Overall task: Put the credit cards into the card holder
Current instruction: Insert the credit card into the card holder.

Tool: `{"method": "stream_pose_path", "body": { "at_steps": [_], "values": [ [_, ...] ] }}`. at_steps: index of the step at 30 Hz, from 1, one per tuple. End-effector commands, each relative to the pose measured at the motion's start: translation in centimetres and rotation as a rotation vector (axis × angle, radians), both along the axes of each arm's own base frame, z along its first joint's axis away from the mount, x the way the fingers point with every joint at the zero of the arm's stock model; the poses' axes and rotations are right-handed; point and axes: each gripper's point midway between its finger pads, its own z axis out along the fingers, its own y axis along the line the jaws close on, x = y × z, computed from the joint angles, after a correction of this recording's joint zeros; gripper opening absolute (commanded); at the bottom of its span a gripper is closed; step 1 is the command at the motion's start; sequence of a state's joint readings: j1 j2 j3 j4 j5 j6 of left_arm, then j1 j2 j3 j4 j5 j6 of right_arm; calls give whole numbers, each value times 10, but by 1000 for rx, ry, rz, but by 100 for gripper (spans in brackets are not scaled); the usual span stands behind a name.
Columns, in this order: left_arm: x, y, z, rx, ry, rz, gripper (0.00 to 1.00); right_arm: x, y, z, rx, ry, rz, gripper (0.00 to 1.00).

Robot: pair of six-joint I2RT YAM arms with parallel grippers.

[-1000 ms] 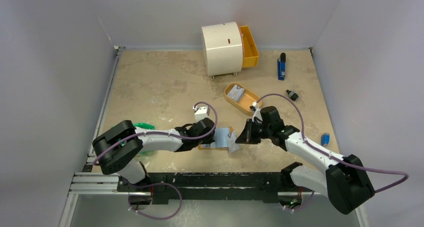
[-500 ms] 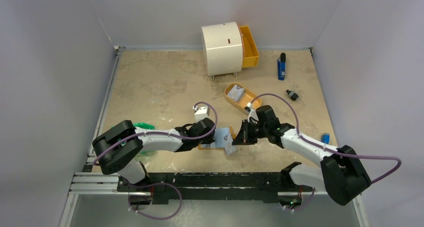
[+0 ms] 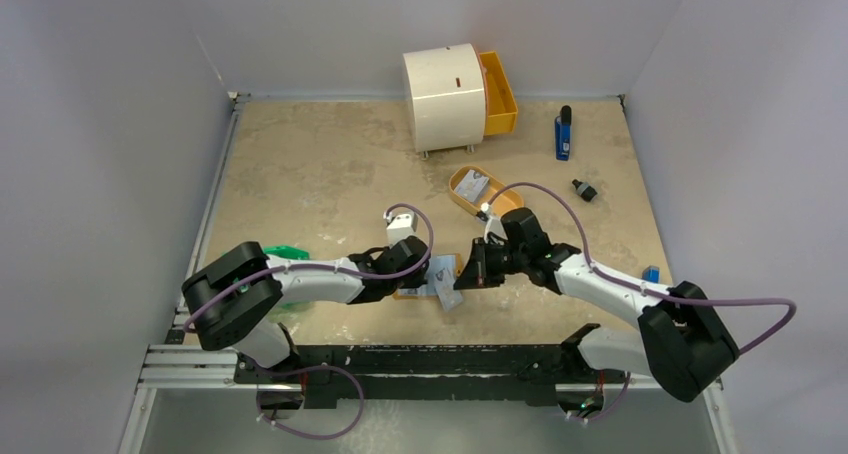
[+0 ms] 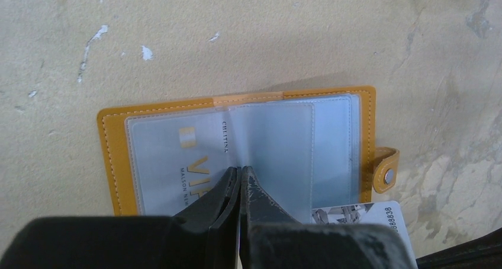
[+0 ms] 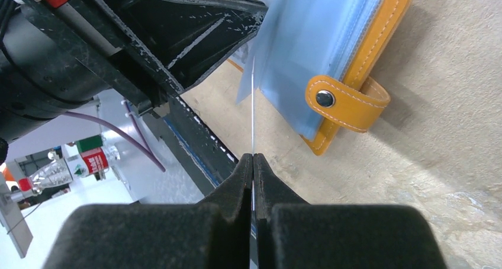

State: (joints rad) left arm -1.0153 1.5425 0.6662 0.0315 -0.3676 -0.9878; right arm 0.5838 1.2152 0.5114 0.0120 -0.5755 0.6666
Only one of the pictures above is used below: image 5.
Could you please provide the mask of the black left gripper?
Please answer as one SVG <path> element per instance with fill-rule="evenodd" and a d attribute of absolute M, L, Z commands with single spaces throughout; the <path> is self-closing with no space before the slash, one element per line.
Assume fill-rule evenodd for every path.
<path fill-rule="evenodd" d="M 106 51 L 90 28 L 65 21 L 58 10 L 34 0 L 1 0 L 1 160 L 17 139 L 86 104 L 112 88 L 141 114 L 152 113 L 181 90 L 132 24 L 104 0 L 96 16 L 107 30 L 122 33 L 119 46 Z"/>

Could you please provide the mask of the orange leather card holder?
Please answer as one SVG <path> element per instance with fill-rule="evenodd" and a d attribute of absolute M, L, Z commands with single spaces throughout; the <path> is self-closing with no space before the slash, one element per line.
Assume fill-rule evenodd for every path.
<path fill-rule="evenodd" d="M 341 128 L 367 132 L 390 102 L 370 71 L 411 0 L 258 1 L 258 35 L 229 58 L 237 102 L 260 91 L 316 155 Z"/>

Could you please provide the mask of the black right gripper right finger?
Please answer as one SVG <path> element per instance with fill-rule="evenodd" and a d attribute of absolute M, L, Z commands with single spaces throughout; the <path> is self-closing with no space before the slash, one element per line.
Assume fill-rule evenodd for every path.
<path fill-rule="evenodd" d="M 415 208 L 310 204 L 253 157 L 259 268 L 445 268 Z"/>

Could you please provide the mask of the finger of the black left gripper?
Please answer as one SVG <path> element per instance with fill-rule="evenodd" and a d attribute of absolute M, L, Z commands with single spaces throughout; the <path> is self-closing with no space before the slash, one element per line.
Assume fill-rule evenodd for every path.
<path fill-rule="evenodd" d="M 112 30 L 119 74 L 108 84 L 127 98 L 161 99 L 204 81 L 254 38 L 267 12 L 257 0 L 86 0 Z"/>

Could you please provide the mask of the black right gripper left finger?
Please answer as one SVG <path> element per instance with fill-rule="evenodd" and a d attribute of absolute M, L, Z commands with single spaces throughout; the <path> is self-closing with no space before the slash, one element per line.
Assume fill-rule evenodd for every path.
<path fill-rule="evenodd" d="M 44 268 L 248 268 L 253 156 L 195 204 L 89 204 L 63 224 Z"/>

